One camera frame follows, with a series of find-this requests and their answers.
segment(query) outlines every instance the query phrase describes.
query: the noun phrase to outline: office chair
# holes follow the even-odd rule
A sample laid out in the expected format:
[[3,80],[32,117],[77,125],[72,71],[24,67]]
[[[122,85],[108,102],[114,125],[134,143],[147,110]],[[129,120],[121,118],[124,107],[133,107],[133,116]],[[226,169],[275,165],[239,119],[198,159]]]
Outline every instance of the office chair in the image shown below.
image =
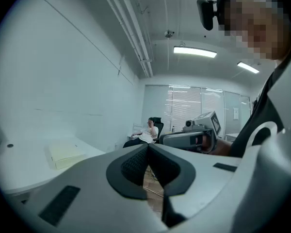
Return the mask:
[[159,129],[159,133],[157,135],[157,138],[153,139],[153,141],[155,141],[155,143],[160,143],[160,134],[162,132],[164,124],[161,122],[161,117],[154,117],[153,119],[154,119],[154,126],[158,127],[158,129]]

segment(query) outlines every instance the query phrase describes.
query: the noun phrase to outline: white shirt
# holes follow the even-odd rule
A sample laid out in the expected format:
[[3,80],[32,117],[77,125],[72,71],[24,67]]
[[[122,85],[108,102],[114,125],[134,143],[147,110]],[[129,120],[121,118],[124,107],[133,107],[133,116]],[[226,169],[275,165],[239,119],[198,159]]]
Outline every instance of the white shirt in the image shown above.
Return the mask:
[[140,130],[142,134],[139,135],[138,138],[147,143],[154,143],[153,139],[157,138],[157,136],[159,135],[159,128],[154,126],[154,129],[156,132],[156,136],[152,136],[152,129],[149,127],[147,129]]

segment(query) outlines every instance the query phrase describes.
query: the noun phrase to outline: wooden floor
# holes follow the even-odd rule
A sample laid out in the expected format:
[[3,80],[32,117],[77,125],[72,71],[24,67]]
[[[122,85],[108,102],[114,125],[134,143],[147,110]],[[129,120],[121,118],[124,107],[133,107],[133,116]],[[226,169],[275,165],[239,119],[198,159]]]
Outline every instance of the wooden floor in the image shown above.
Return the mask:
[[[155,180],[151,173],[150,167],[148,166],[145,171],[144,177],[144,187],[156,192],[160,195],[164,195],[164,189],[161,187],[160,183]],[[163,197],[153,193],[151,191],[146,190],[147,193],[147,201],[151,209],[155,212],[155,214],[161,218],[162,217],[162,208],[163,208]]]

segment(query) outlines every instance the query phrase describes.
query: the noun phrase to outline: person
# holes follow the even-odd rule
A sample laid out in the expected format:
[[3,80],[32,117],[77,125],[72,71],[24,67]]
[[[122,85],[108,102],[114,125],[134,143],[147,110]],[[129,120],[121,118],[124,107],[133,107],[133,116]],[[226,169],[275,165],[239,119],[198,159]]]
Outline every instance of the person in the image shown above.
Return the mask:
[[131,138],[137,135],[136,139],[131,139],[130,141],[126,142],[123,148],[145,143],[154,143],[153,139],[157,138],[159,135],[159,128],[154,126],[154,119],[152,117],[149,118],[147,124],[148,128],[144,128],[137,133],[133,133]]
[[[217,0],[217,17],[219,27],[226,34],[240,38],[254,54],[275,60],[276,64],[238,137],[232,144],[219,139],[212,152],[214,155],[242,157],[252,132],[264,122],[274,122],[277,132],[283,130],[267,93],[291,59],[291,0]],[[262,128],[254,136],[252,146],[260,145],[270,135],[268,128]],[[209,146],[209,139],[203,136],[202,148]]]

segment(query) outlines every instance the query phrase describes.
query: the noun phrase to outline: white desk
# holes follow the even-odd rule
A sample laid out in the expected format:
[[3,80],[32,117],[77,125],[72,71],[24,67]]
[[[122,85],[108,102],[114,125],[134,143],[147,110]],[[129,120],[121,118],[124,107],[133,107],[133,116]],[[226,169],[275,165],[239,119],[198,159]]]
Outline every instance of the white desk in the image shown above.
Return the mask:
[[[0,146],[1,190],[10,195],[29,192],[70,168],[55,168],[47,151],[49,144],[54,141],[65,141],[77,145],[86,153],[87,158],[105,153],[76,137],[2,142]],[[7,147],[10,143],[14,145],[12,148]]]
[[227,141],[228,138],[230,138],[232,141],[234,141],[238,137],[238,133],[234,134],[225,134],[225,140]]

